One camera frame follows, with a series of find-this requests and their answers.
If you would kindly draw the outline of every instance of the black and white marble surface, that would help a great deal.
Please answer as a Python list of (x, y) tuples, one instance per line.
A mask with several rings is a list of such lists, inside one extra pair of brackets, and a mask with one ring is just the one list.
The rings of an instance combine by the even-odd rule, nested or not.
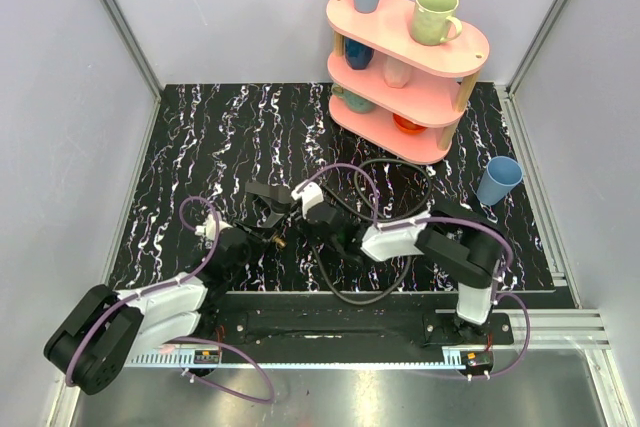
[[(333, 122), (328, 112), (330, 84), (223, 84), (167, 86), (110, 278), (115, 288), (132, 288), (167, 279), (191, 265), (204, 248), (184, 229), (178, 206), (188, 195), (211, 199), (226, 218), (260, 222), (264, 211), (247, 202), (244, 185), (255, 180), (294, 187), (333, 162), (360, 164), (389, 157), (383, 149)], [(501, 224), (516, 262), (503, 289), (552, 290), (551, 274), (524, 185), (488, 208), (475, 200), (484, 166), (495, 155), (515, 157), (492, 84), (480, 83), (444, 161), (427, 167), (433, 182), (429, 207), (449, 199)], [(376, 166), (381, 206), (405, 212), (420, 199), (425, 182), (408, 169)], [(325, 182), (358, 205), (349, 172), (332, 172)], [(193, 222), (205, 217), (201, 206), (187, 209)], [(246, 267), (236, 290), (326, 290), (311, 252), (293, 228), (287, 247), (271, 249)], [(424, 257), (396, 259), (358, 270), (325, 259), (341, 289), (386, 288), (412, 262), (404, 291), (450, 290), (455, 283)]]

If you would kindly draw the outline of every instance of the red bowl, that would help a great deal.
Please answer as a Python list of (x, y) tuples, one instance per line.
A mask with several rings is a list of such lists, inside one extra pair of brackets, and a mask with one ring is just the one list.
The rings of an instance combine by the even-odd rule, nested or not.
[(424, 125), (414, 124), (410, 120), (405, 119), (404, 117), (400, 117), (398, 114), (393, 114), (393, 122), (401, 132), (409, 135), (421, 134), (422, 132), (427, 130)]

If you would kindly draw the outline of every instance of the pink cup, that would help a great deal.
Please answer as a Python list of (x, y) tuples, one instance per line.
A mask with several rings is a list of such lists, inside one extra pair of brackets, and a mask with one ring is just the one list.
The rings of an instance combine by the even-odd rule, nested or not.
[(393, 87), (394, 89), (401, 89), (407, 85), (407, 82), (411, 79), (412, 71), (413, 67), (409, 64), (405, 64), (390, 55), (387, 55), (382, 67), (384, 81), (389, 87)]

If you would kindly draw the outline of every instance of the light green mug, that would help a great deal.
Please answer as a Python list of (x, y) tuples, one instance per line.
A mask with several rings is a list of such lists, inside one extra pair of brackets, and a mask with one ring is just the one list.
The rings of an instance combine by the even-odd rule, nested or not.
[[(416, 0), (411, 19), (411, 37), (422, 45), (440, 45), (462, 33), (462, 23), (454, 17), (458, 0)], [(447, 37), (450, 25), (456, 30)]]

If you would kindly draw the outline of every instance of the pink shelf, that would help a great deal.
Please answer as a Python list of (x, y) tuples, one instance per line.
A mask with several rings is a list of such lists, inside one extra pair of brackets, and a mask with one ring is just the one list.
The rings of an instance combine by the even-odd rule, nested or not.
[(332, 95), (329, 112), (345, 129), (414, 164), (434, 164), (447, 155), (448, 150), (438, 149), (438, 129), (427, 129), (420, 135), (405, 134), (396, 128), (391, 112), (381, 107), (368, 114), (357, 114)]
[(489, 56), (489, 42), (482, 32), (462, 22), (457, 39), (434, 47), (418, 44), (409, 34), (413, 4), (380, 0), (375, 12), (361, 14), (353, 8), (353, 0), (330, 0), (327, 17), (336, 32), (433, 75), (459, 78), (480, 70)]
[(416, 124), (444, 127), (464, 115), (453, 108), (460, 88), (454, 79), (414, 69), (409, 83), (394, 89), (382, 76), (384, 58), (385, 54), (376, 52), (365, 70), (353, 70), (344, 57), (331, 54), (327, 67), (335, 83)]

